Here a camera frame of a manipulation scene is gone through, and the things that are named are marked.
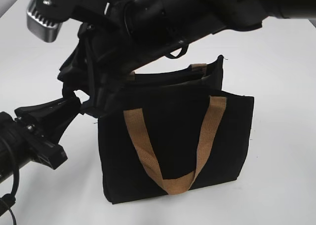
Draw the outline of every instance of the screw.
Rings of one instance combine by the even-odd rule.
[[[33,125],[28,125],[26,127],[30,132],[33,132],[34,131],[34,126]]]
[[[94,26],[92,24],[90,24],[88,27],[87,27],[88,30],[94,30]]]
[[[43,4],[51,6],[53,2],[51,0],[43,0]]]

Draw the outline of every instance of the black fabric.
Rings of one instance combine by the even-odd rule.
[[[135,74],[135,80],[126,82],[127,88],[163,86],[175,84],[207,84],[212,89],[222,89],[224,56],[207,65],[206,74],[202,69],[192,70],[192,66],[180,71],[161,74]]]
[[[213,79],[220,79],[220,75],[217,73]],[[162,176],[176,179],[195,170],[199,133],[209,95],[227,97],[227,108],[210,158],[191,189],[237,179],[247,155],[254,99],[221,91],[221,81],[218,86],[218,82],[197,79],[186,84],[127,87],[119,93],[117,111],[99,119],[103,187],[110,202],[167,194],[140,163],[127,131],[124,110],[143,109]]]

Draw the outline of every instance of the white table surface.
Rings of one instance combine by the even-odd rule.
[[[77,44],[79,22],[54,43],[26,28],[29,0],[0,18],[0,111],[61,96],[58,69]],[[175,196],[112,205],[103,196],[97,124],[78,116],[60,144],[58,170],[21,169],[19,225],[314,225],[316,224],[316,29],[307,20],[264,21],[264,28],[224,31],[192,44],[180,60],[162,58],[138,72],[179,70],[223,54],[223,90],[255,97],[249,153],[237,181]],[[11,190],[12,178],[0,185]],[[9,213],[1,225],[12,224]]]

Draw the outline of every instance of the bag handle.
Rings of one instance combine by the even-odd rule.
[[[196,169],[177,179],[163,179],[158,160],[155,156],[148,131],[146,128],[143,110],[134,109],[124,111],[128,133],[137,151],[147,175],[152,178],[168,194],[180,194],[188,191],[211,154],[213,141],[226,109],[227,98],[210,97],[197,146]]]

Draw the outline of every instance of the wire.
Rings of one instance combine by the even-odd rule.
[[[16,225],[16,219],[15,219],[14,213],[12,212],[11,208],[1,198],[0,198],[0,202],[8,209],[8,211],[10,212],[12,219],[13,219],[13,225]]]
[[[11,163],[12,163],[12,171],[13,171],[13,186],[11,190],[11,195],[15,197],[18,188],[19,188],[19,181],[20,181],[20,173],[19,173],[19,168],[15,159],[15,155],[13,153],[13,150],[11,146],[6,142],[6,140],[0,136],[0,141],[4,144],[4,146],[7,148],[10,158],[11,158]]]
[[[12,185],[12,190],[11,190],[11,196],[15,198],[15,195],[17,193],[17,190],[19,188],[19,181],[20,181],[20,172],[19,172],[19,167],[17,165],[16,157],[15,154],[13,153],[13,150],[11,146],[7,143],[7,141],[0,136],[0,141],[4,144],[4,146],[7,148],[10,158],[11,158],[11,163],[12,163],[12,171],[13,171],[13,185]],[[13,219],[13,225],[16,225],[16,219],[14,216],[14,213],[12,212],[10,206],[7,205],[7,203],[0,198],[1,203],[8,209],[10,212],[12,219]]]

